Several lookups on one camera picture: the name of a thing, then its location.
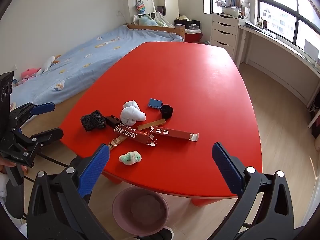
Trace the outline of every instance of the red tabletop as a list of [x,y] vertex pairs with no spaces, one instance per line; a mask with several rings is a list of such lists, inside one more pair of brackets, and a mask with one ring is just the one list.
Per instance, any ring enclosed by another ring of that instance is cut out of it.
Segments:
[[[157,192],[204,198],[232,197],[212,159],[219,141],[245,166],[262,172],[260,138],[244,82],[228,53],[218,47],[180,42],[148,42],[114,64],[82,96],[60,128],[62,142],[81,157],[119,135],[111,127],[85,132],[80,117],[100,110],[120,117],[123,104],[135,100],[145,122],[161,119],[147,107],[163,101],[173,116],[163,127],[199,133],[197,142],[155,135],[155,147],[127,139],[110,152],[105,171],[120,180]],[[137,150],[142,160],[131,166],[119,156]]]

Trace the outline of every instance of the pink stuffed toy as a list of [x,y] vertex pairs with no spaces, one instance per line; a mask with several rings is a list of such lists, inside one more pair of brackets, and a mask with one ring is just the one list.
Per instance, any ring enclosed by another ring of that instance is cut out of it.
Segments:
[[34,78],[35,74],[40,70],[41,68],[28,68],[26,71],[21,73],[21,80],[18,82],[18,85],[23,84],[28,79]]

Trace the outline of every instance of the wooden headboard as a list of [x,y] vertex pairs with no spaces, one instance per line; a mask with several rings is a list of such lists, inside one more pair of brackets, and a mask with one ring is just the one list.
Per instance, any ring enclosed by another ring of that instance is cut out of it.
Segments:
[[144,25],[133,25],[133,24],[127,24],[127,27],[129,29],[135,29],[135,30],[154,30],[154,31],[162,31],[162,32],[168,32],[168,33],[175,33],[183,38],[185,40],[185,25],[175,25],[175,28],[169,28],[169,27],[160,27],[160,26],[144,26]]

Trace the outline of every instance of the black shoe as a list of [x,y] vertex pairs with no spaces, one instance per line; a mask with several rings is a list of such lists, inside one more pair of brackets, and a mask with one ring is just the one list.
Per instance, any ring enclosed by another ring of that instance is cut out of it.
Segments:
[[136,239],[139,240],[172,240],[173,231],[169,227],[164,227],[158,233],[151,236],[136,236]]

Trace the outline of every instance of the red table leg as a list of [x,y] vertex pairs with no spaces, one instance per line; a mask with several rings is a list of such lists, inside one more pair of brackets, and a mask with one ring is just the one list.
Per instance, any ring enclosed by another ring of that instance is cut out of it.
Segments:
[[191,199],[191,202],[193,203],[193,205],[197,206],[197,207],[202,207],[214,202],[217,202],[221,199],[204,199],[204,198],[193,198]]
[[102,171],[102,175],[105,176],[107,179],[111,180],[115,184],[120,184],[122,182],[122,180],[116,179],[115,177],[109,175],[105,171]]

